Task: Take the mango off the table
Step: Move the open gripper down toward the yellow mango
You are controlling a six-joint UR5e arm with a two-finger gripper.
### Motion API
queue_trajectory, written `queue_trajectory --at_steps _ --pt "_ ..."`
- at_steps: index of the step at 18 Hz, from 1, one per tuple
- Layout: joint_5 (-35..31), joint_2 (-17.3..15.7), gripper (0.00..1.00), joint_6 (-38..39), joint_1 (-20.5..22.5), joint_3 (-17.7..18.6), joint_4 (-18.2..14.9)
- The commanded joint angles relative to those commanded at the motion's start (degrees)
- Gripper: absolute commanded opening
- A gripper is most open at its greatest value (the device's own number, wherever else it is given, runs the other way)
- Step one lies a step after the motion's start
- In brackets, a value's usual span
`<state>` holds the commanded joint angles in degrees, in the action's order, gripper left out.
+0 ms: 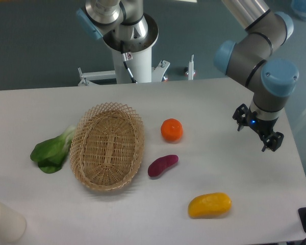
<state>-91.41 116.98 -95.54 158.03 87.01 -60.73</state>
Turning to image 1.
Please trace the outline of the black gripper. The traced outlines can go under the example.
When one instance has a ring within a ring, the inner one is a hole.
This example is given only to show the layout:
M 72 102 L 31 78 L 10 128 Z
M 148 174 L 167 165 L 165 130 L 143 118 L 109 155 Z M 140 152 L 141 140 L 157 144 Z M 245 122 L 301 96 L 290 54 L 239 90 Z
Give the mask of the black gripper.
M 260 136 L 264 144 L 262 152 L 266 150 L 275 152 L 283 142 L 284 135 L 273 131 L 278 118 L 279 111 L 264 111 L 254 101 L 251 101 L 249 108 L 245 104 L 240 105 L 233 114 L 233 120 L 238 125 L 237 131 L 249 126 Z

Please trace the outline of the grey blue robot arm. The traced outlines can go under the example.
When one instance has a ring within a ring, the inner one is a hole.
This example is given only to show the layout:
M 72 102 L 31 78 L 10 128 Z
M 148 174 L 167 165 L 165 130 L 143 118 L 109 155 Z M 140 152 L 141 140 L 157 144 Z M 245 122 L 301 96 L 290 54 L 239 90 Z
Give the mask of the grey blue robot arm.
M 272 12 L 264 1 L 224 4 L 247 35 L 239 43 L 224 42 L 215 53 L 214 65 L 253 92 L 251 104 L 239 106 L 233 119 L 239 129 L 255 131 L 264 149 L 276 151 L 284 136 L 273 127 L 296 87 L 299 71 L 288 60 L 269 57 L 292 35 L 293 21 L 283 12 Z M 151 65 L 159 30 L 144 13 L 143 1 L 86 1 L 76 17 L 89 36 L 102 39 L 110 48 L 117 83 L 162 81 L 169 63 Z

